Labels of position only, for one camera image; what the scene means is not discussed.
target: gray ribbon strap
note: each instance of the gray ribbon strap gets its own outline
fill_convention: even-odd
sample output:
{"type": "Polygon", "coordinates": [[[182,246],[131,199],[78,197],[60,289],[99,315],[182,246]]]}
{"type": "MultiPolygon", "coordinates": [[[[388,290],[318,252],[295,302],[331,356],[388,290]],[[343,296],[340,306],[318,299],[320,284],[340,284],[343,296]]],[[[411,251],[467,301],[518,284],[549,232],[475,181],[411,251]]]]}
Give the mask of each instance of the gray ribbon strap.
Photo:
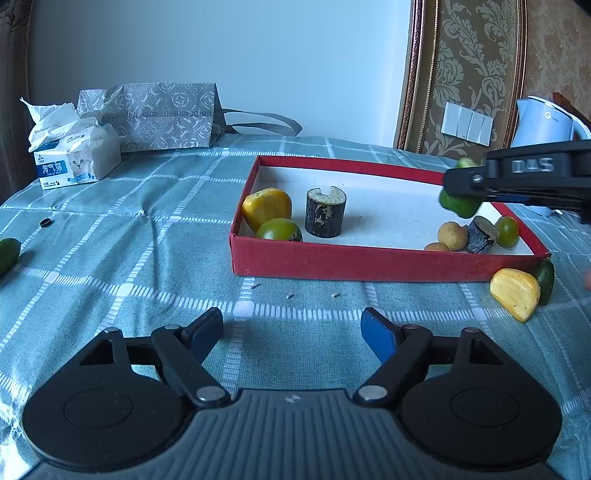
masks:
{"type": "Polygon", "coordinates": [[[276,120],[279,120],[279,121],[289,125],[289,127],[286,127],[284,125],[277,125],[277,124],[265,124],[265,123],[260,123],[260,122],[253,122],[251,124],[228,125],[226,127],[226,133],[231,133],[231,134],[238,133],[236,130],[234,130],[233,127],[262,128],[263,130],[269,130],[269,132],[275,132],[276,134],[285,135],[286,137],[295,137],[297,134],[299,134],[301,132],[301,125],[298,122],[296,122],[295,120],[292,120],[291,118],[287,118],[286,116],[277,115],[276,113],[245,112],[243,110],[232,110],[229,108],[222,109],[222,113],[224,113],[224,114],[229,113],[229,112],[248,113],[250,115],[267,116],[269,118],[274,118],[276,120]]]}

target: electric kettle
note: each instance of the electric kettle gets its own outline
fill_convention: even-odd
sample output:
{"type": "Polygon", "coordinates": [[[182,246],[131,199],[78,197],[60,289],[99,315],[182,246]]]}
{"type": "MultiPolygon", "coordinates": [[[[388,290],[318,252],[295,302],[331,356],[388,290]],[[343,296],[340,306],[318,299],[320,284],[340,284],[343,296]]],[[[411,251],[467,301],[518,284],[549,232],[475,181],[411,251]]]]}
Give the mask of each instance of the electric kettle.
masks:
{"type": "MultiPolygon", "coordinates": [[[[517,100],[519,124],[512,147],[541,143],[566,142],[577,132],[581,140],[591,140],[591,131],[579,118],[549,100],[529,96],[517,100]]],[[[540,215],[550,216],[546,207],[527,207],[540,215]]]]}

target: white switch panel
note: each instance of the white switch panel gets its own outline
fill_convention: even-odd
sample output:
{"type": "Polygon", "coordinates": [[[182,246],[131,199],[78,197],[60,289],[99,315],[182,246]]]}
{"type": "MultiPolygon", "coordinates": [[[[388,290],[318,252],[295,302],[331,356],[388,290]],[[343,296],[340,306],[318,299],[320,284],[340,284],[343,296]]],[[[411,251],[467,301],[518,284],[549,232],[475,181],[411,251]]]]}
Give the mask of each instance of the white switch panel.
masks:
{"type": "Polygon", "coordinates": [[[469,108],[447,102],[441,133],[488,146],[491,141],[492,118],[469,108]]]}

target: kettle lid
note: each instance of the kettle lid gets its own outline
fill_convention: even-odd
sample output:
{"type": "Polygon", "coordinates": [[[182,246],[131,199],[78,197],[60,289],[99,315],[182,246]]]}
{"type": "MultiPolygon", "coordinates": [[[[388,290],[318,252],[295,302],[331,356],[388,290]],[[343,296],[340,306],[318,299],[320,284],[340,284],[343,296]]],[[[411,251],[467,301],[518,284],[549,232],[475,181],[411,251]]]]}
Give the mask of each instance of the kettle lid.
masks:
{"type": "Polygon", "coordinates": [[[572,113],[568,113],[561,106],[558,106],[555,103],[550,102],[549,100],[546,100],[545,98],[541,98],[541,97],[536,97],[536,96],[533,96],[533,95],[529,95],[528,96],[528,99],[535,100],[536,102],[541,102],[541,103],[545,104],[546,107],[553,108],[554,110],[558,110],[559,112],[565,114],[569,118],[572,118],[573,117],[572,113]]]}

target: tissue paper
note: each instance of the tissue paper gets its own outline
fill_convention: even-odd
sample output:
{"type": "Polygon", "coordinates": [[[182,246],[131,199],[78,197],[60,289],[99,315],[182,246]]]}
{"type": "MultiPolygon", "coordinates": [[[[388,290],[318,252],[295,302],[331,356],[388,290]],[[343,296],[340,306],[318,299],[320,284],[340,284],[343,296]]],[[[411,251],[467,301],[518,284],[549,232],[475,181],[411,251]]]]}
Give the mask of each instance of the tissue paper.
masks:
{"type": "Polygon", "coordinates": [[[44,190],[104,178],[121,163],[115,129],[101,125],[100,112],[79,115],[72,103],[29,108],[35,126],[29,135],[44,190]]]}

